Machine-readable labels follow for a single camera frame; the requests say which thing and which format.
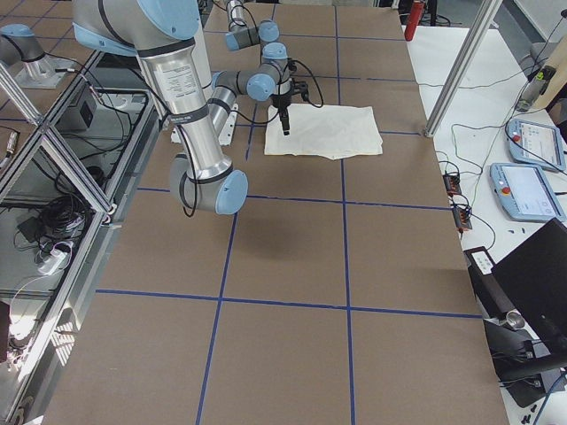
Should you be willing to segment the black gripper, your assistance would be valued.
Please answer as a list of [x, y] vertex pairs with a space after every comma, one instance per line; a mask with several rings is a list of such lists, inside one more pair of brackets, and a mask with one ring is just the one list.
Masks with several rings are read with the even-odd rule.
[[278, 111], [278, 116], [282, 126], [282, 131], [284, 135], [290, 134], [290, 121], [288, 107], [291, 105], [291, 99], [293, 96], [293, 91], [288, 90], [283, 94], [273, 94], [270, 97], [271, 104]]

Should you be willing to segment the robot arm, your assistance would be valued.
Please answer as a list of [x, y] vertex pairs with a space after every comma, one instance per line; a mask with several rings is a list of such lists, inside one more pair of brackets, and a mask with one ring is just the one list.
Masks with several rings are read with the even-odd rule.
[[136, 58], [142, 78], [160, 103], [184, 149], [170, 171], [171, 190], [184, 207], [234, 214], [243, 206], [248, 180], [233, 167], [219, 141], [236, 98], [271, 100], [289, 127], [293, 91], [289, 58], [271, 19], [248, 27], [241, 2], [230, 1], [226, 34], [230, 50], [259, 45], [260, 65], [249, 71], [211, 74], [195, 1], [75, 1], [76, 40], [105, 53]]
[[225, 34], [225, 43], [230, 51], [243, 50], [248, 47], [279, 41], [280, 31], [272, 19], [264, 19], [257, 23], [244, 1], [226, 1], [224, 5], [228, 32]]

